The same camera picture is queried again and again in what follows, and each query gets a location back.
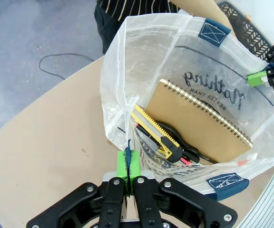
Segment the notebook cover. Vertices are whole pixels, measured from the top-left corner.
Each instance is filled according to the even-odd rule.
[[[145,109],[154,120],[173,126],[187,143],[217,162],[229,162],[251,149],[242,138],[213,119],[209,112],[168,89],[162,81]]]

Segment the person's arm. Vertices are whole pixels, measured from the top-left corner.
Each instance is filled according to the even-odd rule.
[[[210,18],[225,25],[231,29],[231,34],[235,36],[227,16],[214,0],[171,0],[171,2],[193,16]]]

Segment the striped shirt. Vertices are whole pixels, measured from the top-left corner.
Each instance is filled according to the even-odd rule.
[[[127,16],[149,13],[177,13],[179,8],[169,0],[97,0],[112,18],[123,21]]]

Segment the person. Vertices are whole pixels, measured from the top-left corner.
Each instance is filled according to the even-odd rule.
[[[194,16],[211,18],[231,29],[227,16],[214,0],[97,0],[95,20],[102,39],[103,54],[127,16],[150,13],[177,13],[180,9]]]

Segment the black basket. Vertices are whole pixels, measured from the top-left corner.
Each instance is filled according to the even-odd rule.
[[[267,60],[266,53],[272,45],[266,38],[231,3],[224,1],[218,6],[227,15],[238,41],[255,56]]]

